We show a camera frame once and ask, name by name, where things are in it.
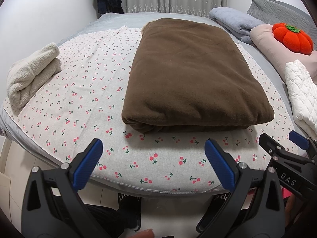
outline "person's foot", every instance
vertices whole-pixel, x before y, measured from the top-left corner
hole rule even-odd
[[[118,193],[118,212],[126,220],[125,228],[139,231],[141,228],[141,198]]]

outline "blue gripper pad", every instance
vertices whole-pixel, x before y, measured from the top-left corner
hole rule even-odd
[[[205,154],[223,188],[233,192],[239,176],[236,161],[212,139],[205,143]]]
[[[307,150],[309,148],[308,140],[296,131],[290,131],[288,137],[291,142],[295,143],[302,150]]]
[[[75,156],[70,166],[70,179],[75,191],[86,186],[91,173],[98,163],[103,151],[102,141],[93,139],[84,152]]]

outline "gray pillow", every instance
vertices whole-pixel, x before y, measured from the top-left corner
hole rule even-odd
[[[252,0],[247,14],[267,24],[285,22],[304,30],[313,40],[314,50],[317,49],[316,25],[299,13],[269,0]]]
[[[290,5],[290,4],[288,4],[288,3],[281,2],[281,1],[276,1],[276,0],[269,0],[269,1],[278,3],[278,4],[280,4],[280,5],[285,6],[286,8],[289,8],[289,9],[293,10],[294,12],[297,12],[298,14],[300,14],[301,16],[303,16],[305,19],[311,21],[311,22],[314,24],[314,21],[313,21],[312,17],[311,17],[310,15],[308,15],[306,12],[303,12],[302,10],[300,10],[299,8],[296,8],[296,7],[293,6],[293,5]]]

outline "cherry print sheet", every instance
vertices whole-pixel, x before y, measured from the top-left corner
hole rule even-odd
[[[137,193],[219,192],[222,187],[204,154],[208,138],[251,168],[265,169],[269,161],[258,144],[264,132],[297,153],[288,139],[294,127],[279,93],[240,44],[274,108],[272,122],[231,132],[146,135],[126,126],[121,111],[140,30],[124,26],[67,41],[60,46],[63,70],[22,110],[15,110],[8,99],[4,109],[28,137],[61,162],[71,162],[93,138],[101,139],[104,152],[92,175],[109,186],[121,185]]]

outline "white quilted fabric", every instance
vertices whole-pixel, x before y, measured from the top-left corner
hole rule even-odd
[[[299,60],[286,63],[286,85],[294,122],[317,140],[317,87]]]

